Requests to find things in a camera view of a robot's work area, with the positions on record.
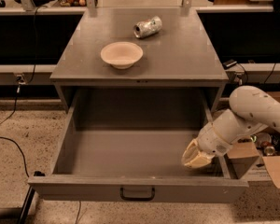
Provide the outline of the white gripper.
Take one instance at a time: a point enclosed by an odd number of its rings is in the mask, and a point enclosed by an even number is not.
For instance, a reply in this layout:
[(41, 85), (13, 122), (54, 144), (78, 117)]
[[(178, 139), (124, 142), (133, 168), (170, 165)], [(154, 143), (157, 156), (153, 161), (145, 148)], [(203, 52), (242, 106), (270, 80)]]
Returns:
[(182, 155), (181, 162), (188, 168), (204, 167), (211, 163), (213, 155), (224, 156), (228, 153), (232, 149), (232, 142), (235, 138), (235, 128), (222, 128), (215, 124), (207, 124), (199, 131), (197, 140), (193, 139), (189, 143)]

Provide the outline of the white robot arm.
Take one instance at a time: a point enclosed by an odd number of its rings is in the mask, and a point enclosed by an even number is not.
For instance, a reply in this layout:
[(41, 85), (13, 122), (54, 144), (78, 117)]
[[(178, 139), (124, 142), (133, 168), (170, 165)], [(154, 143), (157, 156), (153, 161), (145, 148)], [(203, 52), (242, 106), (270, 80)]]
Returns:
[(209, 121), (182, 155), (182, 164), (196, 169), (227, 154), (243, 136), (270, 127), (280, 133), (280, 103), (254, 86), (241, 86), (229, 98), (230, 107)]

